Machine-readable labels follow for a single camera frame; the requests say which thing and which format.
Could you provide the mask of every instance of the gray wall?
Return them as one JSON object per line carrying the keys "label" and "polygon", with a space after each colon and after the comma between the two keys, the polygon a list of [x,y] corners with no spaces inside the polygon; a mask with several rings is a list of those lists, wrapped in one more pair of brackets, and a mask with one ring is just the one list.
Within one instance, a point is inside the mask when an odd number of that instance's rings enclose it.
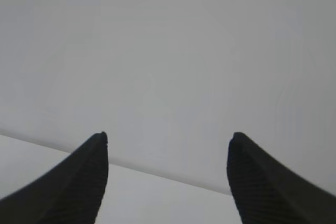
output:
{"label": "gray wall", "polygon": [[0,133],[227,193],[244,131],[336,193],[334,0],[0,0]]}

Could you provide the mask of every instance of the wall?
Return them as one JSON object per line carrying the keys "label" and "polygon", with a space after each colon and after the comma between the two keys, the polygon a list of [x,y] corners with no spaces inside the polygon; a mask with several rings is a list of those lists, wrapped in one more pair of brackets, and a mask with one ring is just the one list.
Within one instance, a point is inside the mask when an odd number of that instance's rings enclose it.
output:
{"label": "wall", "polygon": [[0,0],[0,132],[229,193],[243,131],[336,194],[334,0]]}

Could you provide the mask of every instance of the white wall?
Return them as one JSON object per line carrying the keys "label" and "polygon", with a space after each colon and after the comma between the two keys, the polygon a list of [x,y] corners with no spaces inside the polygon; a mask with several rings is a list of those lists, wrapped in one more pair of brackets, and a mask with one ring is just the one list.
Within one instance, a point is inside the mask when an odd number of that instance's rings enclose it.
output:
{"label": "white wall", "polygon": [[229,192],[244,131],[336,194],[334,0],[0,0],[0,132]]}
{"label": "white wall", "polygon": [[[0,198],[50,170],[68,154],[0,136]],[[241,223],[233,198],[110,165],[97,224]]]}

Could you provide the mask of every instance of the white floor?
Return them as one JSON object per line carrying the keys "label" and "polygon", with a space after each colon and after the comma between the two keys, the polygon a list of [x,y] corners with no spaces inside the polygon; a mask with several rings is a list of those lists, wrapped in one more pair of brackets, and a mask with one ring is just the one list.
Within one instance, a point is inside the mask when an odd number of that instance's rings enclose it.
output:
{"label": "white floor", "polygon": [[[0,198],[32,182],[67,155],[0,135]],[[233,198],[173,180],[110,165],[97,224],[238,224]]]}

